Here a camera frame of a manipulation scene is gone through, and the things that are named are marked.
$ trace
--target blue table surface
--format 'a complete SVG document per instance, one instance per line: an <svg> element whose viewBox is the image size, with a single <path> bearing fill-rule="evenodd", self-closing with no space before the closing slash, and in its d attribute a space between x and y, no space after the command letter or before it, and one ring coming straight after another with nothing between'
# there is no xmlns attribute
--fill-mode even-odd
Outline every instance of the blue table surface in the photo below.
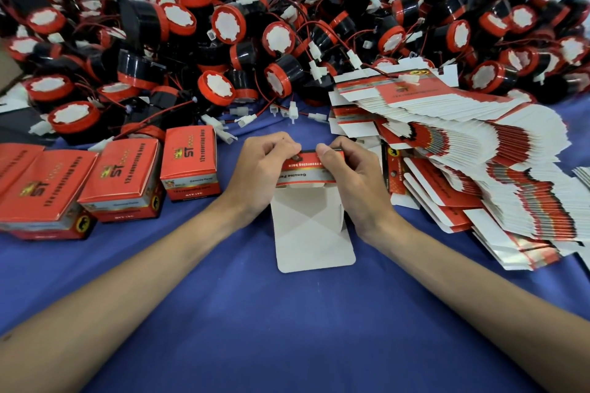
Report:
<svg viewBox="0 0 590 393"><path fill-rule="evenodd" d="M560 156L562 167L590 165L590 98L556 110L573 143ZM265 114L237 131L239 142L219 144L222 187L243 139L278 130L303 148L334 138L327 124L303 117L292 125ZM160 218L98 224L86 241L25 243L0 235L0 333L135 255L209 202L166 199ZM516 285L590 319L588 272L577 255L535 272L505 271L471 234L448 235L424 211L397 210ZM85 391L541 391L453 311L360 241L351 224L349 231L354 265L283 274L265 210L172 291Z"/></svg>

